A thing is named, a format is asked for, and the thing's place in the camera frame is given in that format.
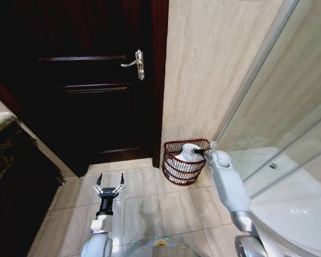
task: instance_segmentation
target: door handle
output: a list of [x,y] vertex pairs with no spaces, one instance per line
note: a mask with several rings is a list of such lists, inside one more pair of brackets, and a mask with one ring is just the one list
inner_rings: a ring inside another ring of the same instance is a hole
[[121,64],[121,67],[130,67],[132,65],[136,64],[138,69],[138,78],[140,80],[143,80],[145,78],[145,72],[144,72],[144,59],[143,59],[143,52],[138,49],[137,52],[135,52],[135,61],[131,63]]

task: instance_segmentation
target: basket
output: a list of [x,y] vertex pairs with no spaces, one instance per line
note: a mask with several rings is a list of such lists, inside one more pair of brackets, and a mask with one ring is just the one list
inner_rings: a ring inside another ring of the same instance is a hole
[[171,141],[164,144],[163,174],[170,182],[180,186],[194,183],[206,162],[206,160],[185,162],[177,159],[175,156],[181,153],[185,143],[193,143],[202,149],[209,148],[209,141],[207,139]]

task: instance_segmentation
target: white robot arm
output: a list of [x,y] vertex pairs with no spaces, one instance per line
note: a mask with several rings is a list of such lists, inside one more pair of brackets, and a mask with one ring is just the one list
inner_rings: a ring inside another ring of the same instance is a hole
[[218,150],[200,153],[211,167],[221,202],[231,214],[234,225],[248,236],[237,236],[235,247],[241,257],[283,257],[277,242],[251,220],[250,198],[239,174],[234,170],[230,156]]

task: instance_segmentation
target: door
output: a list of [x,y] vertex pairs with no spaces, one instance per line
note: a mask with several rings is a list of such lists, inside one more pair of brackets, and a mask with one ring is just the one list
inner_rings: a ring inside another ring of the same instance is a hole
[[[151,157],[153,1],[2,2],[0,82],[45,144],[79,176],[89,163]],[[138,49],[143,80],[121,67]]]

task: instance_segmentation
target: floor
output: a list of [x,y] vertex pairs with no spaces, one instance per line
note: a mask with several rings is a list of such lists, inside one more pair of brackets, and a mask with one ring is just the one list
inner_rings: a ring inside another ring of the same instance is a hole
[[[106,172],[101,186],[118,186],[122,172],[126,189],[113,204],[113,257],[122,256],[134,242],[154,236],[167,236],[209,256],[236,256],[234,237],[240,232],[211,186],[208,166],[190,186],[170,183],[156,168]],[[80,256],[100,205],[92,189],[97,177],[69,178],[59,188],[29,257]]]
[[148,168],[148,167],[152,167],[152,158],[92,164],[89,166],[87,174],[113,172],[113,171],[119,171],[119,170],[140,169],[140,168]]

